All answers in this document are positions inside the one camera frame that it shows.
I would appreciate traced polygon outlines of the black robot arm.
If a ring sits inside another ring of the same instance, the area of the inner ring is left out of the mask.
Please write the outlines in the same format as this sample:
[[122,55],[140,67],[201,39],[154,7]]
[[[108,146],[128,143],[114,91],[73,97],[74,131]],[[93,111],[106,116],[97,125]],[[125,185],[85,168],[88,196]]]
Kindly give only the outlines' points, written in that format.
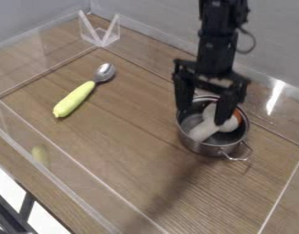
[[249,79],[233,71],[237,32],[248,22],[247,0],[198,0],[201,28],[196,60],[173,59],[172,81],[178,112],[192,106],[196,88],[219,94],[213,123],[223,125],[244,101]]

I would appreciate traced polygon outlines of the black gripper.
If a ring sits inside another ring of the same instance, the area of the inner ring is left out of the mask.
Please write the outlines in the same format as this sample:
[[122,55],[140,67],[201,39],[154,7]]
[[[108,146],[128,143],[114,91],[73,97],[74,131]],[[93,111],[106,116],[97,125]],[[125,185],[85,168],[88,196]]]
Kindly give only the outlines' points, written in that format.
[[196,88],[219,94],[213,119],[217,126],[231,118],[236,104],[244,101],[249,84],[249,80],[233,71],[236,42],[237,32],[207,35],[200,31],[196,59],[173,59],[177,110],[185,111],[190,107]]

